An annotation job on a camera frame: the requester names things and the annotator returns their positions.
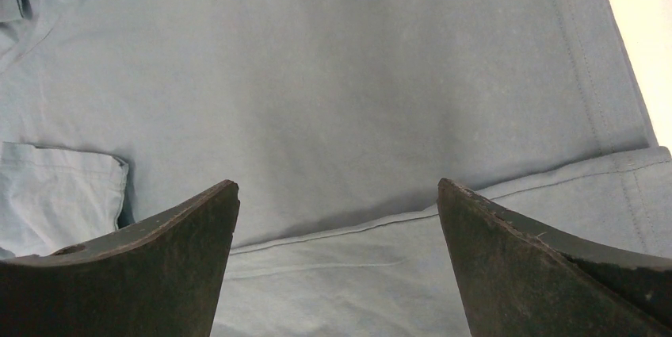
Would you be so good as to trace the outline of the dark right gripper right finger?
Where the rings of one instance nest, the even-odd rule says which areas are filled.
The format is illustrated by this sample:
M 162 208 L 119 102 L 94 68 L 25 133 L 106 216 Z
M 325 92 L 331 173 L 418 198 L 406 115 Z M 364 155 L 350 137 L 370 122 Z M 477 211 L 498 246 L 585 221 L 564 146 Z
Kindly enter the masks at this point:
M 670 335 L 668 258 L 560 231 L 447 178 L 437 208 L 472 335 Z

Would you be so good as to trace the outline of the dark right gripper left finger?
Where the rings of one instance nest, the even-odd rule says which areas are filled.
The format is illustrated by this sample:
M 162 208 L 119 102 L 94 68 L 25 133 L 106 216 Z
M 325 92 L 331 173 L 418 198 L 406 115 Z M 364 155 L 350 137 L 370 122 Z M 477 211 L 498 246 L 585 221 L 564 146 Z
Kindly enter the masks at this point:
M 238 193 L 226 180 L 105 236 L 2 261 L 2 335 L 210 335 Z

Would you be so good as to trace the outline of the grey-blue t shirt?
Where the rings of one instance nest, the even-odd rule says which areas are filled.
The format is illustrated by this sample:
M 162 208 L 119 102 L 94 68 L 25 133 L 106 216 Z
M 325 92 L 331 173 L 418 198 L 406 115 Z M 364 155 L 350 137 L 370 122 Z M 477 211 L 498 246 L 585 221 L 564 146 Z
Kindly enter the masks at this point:
M 229 179 L 214 336 L 466 336 L 442 178 L 670 257 L 609 0 L 1 0 L 3 258 Z

